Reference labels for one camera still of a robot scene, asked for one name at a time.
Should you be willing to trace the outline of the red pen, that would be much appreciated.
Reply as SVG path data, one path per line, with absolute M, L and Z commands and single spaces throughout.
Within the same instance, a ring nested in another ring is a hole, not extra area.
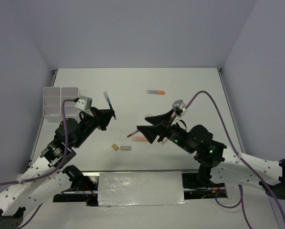
M 139 130 L 133 131 L 132 133 L 130 133 L 130 134 L 127 135 L 127 138 L 129 138 L 129 137 L 131 137 L 131 136 L 137 134 L 138 132 L 139 132 Z

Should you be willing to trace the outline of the white taped cover panel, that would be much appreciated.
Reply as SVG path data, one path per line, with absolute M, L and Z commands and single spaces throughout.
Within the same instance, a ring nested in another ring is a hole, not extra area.
M 167 206 L 185 202 L 179 171 L 101 173 L 99 176 L 99 206 Z

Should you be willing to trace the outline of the pink orange highlighter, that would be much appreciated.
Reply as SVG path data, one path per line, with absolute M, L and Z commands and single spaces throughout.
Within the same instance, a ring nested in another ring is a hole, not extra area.
M 134 142 L 147 142 L 147 138 L 144 136 L 132 136 L 131 140 Z

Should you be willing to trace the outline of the white compartment box left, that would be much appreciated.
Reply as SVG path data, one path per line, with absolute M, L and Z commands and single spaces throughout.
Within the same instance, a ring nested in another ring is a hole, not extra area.
M 61 89 L 59 87 L 43 88 L 43 116 L 60 116 L 61 113 Z

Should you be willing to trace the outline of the grey eraser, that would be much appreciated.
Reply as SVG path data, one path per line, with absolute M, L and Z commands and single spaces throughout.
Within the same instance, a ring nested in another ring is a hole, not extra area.
M 123 151 L 130 151 L 132 147 L 131 146 L 120 146 L 120 149 Z

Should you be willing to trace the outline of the orange grey utility knife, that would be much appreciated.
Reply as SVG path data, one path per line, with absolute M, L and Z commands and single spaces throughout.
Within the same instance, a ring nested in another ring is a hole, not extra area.
M 158 95 L 165 95 L 165 91 L 163 90 L 146 90 L 147 94 L 158 94 Z

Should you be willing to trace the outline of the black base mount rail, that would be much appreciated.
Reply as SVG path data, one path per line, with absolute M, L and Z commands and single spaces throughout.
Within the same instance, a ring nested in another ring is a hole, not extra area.
M 225 184 L 202 185 L 197 180 L 197 170 L 86 171 L 83 175 L 84 184 L 55 195 L 52 201 L 89 207 L 136 207 L 227 197 Z

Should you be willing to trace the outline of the blue pen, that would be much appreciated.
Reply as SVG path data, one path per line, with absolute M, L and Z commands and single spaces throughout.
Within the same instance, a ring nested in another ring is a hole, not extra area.
M 106 102 L 107 102 L 108 105 L 109 105 L 109 108 L 114 111 L 113 106 L 112 106 L 112 104 L 111 104 L 111 101 L 110 101 L 110 98 L 109 98 L 109 95 L 108 95 L 107 91 L 104 91 L 104 92 L 103 92 L 103 95 L 104 95 L 104 97 L 105 97 Z M 115 113 L 113 114 L 113 118 L 114 118 L 114 120 L 117 120 L 117 117 L 116 117 L 116 114 L 115 114 Z

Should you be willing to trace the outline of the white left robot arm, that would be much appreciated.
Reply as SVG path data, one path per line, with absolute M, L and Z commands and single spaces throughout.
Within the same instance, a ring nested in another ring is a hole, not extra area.
M 91 187 L 91 182 L 68 163 L 95 129 L 106 130 L 114 115 L 112 109 L 91 107 L 80 112 L 80 121 L 64 119 L 54 139 L 40 157 L 16 181 L 0 193 L 0 229 L 21 229 L 24 218 L 51 197 L 68 189 Z

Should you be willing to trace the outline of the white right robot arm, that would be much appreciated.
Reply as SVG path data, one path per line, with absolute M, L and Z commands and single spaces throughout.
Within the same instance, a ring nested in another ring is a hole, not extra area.
M 190 131 L 180 127 L 174 111 L 145 118 L 149 125 L 137 130 L 149 143 L 168 139 L 193 155 L 199 163 L 197 181 L 203 187 L 220 183 L 254 187 L 285 200 L 285 159 L 270 161 L 248 154 L 236 154 L 223 143 L 213 140 L 204 126 L 195 125 Z

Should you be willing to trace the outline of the yellow eraser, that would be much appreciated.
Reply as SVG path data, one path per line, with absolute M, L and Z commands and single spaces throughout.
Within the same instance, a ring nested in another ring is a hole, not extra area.
M 114 151 L 117 151 L 119 149 L 119 147 L 116 144 L 113 144 L 112 148 L 113 148 Z

